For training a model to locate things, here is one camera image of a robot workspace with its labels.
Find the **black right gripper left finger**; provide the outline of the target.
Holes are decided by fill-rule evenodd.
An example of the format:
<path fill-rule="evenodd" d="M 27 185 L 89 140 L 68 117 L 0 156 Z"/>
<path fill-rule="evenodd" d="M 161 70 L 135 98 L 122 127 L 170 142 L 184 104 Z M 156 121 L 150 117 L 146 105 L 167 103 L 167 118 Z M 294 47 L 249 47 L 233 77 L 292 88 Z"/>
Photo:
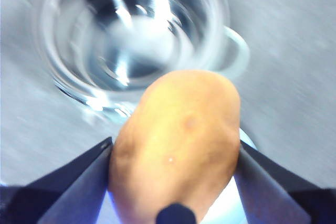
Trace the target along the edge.
<path fill-rule="evenodd" d="M 96 223 L 112 138 L 25 186 L 1 186 L 1 223 Z"/>

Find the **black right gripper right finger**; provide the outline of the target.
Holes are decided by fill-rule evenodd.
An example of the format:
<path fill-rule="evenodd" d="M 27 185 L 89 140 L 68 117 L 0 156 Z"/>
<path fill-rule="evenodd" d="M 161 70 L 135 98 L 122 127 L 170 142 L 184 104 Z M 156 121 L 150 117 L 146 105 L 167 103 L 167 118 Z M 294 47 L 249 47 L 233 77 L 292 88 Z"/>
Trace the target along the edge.
<path fill-rule="evenodd" d="M 320 188 L 242 142 L 235 181 L 248 223 L 335 223 L 335 188 Z"/>

